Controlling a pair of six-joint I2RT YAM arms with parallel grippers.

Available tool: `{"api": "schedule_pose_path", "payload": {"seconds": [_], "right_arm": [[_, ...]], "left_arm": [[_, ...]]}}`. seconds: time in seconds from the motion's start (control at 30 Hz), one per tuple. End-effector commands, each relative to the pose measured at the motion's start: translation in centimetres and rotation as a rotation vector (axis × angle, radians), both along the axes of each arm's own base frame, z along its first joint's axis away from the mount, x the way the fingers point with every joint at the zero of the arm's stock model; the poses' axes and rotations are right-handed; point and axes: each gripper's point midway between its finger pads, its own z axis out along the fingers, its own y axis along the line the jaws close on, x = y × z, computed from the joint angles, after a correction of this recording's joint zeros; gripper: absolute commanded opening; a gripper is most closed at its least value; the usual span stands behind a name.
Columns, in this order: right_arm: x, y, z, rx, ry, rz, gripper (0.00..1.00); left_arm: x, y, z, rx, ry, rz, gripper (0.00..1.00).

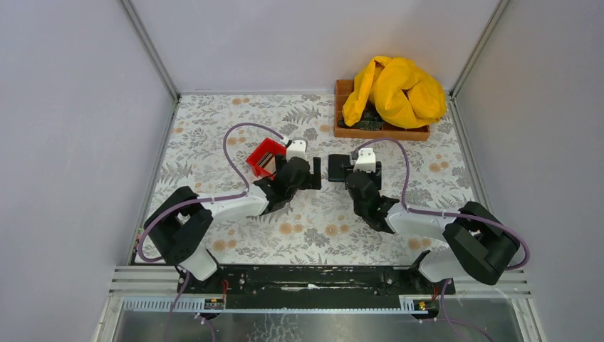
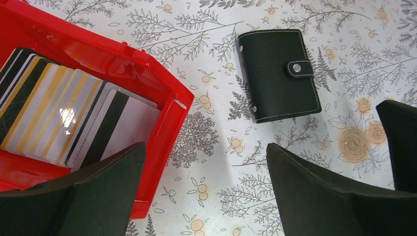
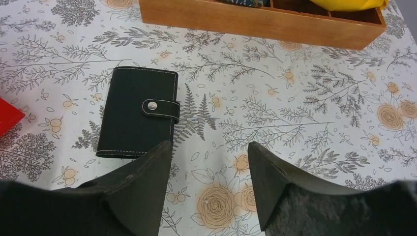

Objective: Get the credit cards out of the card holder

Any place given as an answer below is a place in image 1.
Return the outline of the red plastic bin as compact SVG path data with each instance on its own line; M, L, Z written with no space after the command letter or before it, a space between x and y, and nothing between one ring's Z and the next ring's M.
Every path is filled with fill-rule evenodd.
M274 178L276 174L276 157L286 154L286 146L271 138L265 138L247 157L246 163L256 177Z

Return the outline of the black card holder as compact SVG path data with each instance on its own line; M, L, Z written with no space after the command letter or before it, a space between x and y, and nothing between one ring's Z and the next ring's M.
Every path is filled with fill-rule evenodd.
M328 156L329 182L345 182L346 177L353 170L351 156L346 154L330 154Z

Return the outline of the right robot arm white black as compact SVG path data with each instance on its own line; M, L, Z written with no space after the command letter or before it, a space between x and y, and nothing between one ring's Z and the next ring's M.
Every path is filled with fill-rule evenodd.
M349 174L345 187L353 200L354 213L371 229L415 234L447 244L447 249L430 251L413 264L432 283L470 276L495 285L521 247L519 239L477 202L467 202L459 212L407 209L398 199L381 195L365 172Z

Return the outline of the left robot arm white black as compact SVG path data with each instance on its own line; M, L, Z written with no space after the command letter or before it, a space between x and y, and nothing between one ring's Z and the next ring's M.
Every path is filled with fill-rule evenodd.
M202 245L213 224L270 214L283 209L297 192L320 188L319 157L283 161L273 176L253 182L245 193L201 198L190 187L180 187L147 219L139 243L150 238L166 265L205 281L219 268Z

